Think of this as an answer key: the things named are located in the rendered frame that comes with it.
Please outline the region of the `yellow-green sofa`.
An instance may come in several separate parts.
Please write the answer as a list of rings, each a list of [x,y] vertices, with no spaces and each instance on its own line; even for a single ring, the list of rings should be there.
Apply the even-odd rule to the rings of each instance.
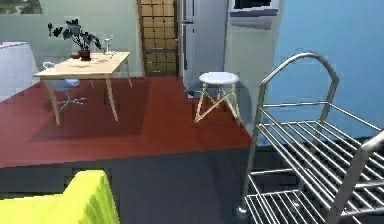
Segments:
[[[121,224],[107,174],[79,171],[62,193],[0,200],[0,224]]]

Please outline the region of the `pale blue swivel chair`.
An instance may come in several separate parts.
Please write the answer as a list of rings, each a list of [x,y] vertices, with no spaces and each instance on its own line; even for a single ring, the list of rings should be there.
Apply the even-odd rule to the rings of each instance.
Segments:
[[[66,99],[60,101],[61,109],[64,109],[69,103],[83,105],[83,101],[86,100],[86,97],[72,98],[70,96],[70,91],[80,86],[80,81],[78,79],[50,80],[49,83],[54,91],[64,92],[66,95]]]

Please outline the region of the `framed green wall picture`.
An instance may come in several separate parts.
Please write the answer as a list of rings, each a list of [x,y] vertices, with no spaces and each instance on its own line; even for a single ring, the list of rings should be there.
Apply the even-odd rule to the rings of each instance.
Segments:
[[[40,0],[0,0],[0,14],[41,14]]]

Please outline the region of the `clear glass bottle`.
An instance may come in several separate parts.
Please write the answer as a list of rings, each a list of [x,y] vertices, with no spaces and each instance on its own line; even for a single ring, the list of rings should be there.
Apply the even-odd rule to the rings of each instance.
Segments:
[[[105,44],[104,54],[105,55],[114,55],[115,54],[115,51],[113,51],[111,49],[112,40],[113,40],[113,35],[110,35],[109,37],[104,39],[104,44]]]

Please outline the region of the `white round stool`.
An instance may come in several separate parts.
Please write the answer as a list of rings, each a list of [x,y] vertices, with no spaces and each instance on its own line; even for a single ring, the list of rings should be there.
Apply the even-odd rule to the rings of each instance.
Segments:
[[[224,102],[230,109],[236,122],[240,123],[241,116],[237,99],[237,83],[239,82],[239,77],[230,72],[206,72],[199,76],[199,80],[202,82],[202,91],[199,97],[194,122],[198,123],[213,109],[218,108],[219,105]],[[218,86],[215,98],[210,95],[207,89],[209,84]],[[204,97],[208,97],[212,102],[212,105],[204,113],[201,113]]]

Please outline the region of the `grey fridge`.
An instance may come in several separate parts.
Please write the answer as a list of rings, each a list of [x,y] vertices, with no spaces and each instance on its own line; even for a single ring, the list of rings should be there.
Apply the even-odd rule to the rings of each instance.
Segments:
[[[224,70],[228,0],[177,0],[179,62],[183,89],[198,98],[199,77]]]

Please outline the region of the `dark window white frame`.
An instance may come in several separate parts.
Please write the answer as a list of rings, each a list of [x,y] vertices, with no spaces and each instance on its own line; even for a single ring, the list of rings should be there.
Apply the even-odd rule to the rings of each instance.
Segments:
[[[234,0],[232,17],[276,16],[280,0]]]

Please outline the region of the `white cloth covered furniture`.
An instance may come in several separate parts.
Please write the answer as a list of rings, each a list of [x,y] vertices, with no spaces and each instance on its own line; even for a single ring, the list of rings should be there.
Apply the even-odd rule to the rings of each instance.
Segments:
[[[0,44],[0,102],[39,82],[33,52],[27,42]]]

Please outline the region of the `dark leafy house plant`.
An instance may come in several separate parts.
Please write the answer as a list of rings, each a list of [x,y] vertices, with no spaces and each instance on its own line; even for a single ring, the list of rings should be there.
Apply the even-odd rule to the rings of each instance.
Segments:
[[[47,24],[48,35],[50,37],[62,36],[64,40],[70,39],[77,44],[80,49],[78,50],[79,57],[82,61],[90,61],[90,47],[95,45],[98,49],[101,49],[101,43],[98,37],[84,31],[79,24],[78,19],[67,20],[67,27],[62,26],[54,27],[52,23]]]

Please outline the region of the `brown panelled room door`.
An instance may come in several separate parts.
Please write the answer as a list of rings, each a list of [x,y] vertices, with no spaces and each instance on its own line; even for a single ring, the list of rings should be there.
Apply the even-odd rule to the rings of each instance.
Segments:
[[[177,0],[137,0],[145,75],[178,75]]]

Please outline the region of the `light wooden dining table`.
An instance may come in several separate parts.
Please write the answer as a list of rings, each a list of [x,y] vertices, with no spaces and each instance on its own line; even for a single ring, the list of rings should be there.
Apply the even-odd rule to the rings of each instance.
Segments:
[[[66,59],[51,68],[44,69],[35,74],[47,88],[51,105],[53,107],[56,124],[60,124],[60,112],[58,108],[57,97],[51,87],[50,80],[62,79],[79,79],[79,80],[97,80],[103,79],[106,82],[108,99],[112,114],[115,121],[118,121],[118,114],[115,107],[112,76],[122,64],[128,63],[129,52],[112,52],[112,53],[91,53],[90,61],[82,61],[81,59]]]

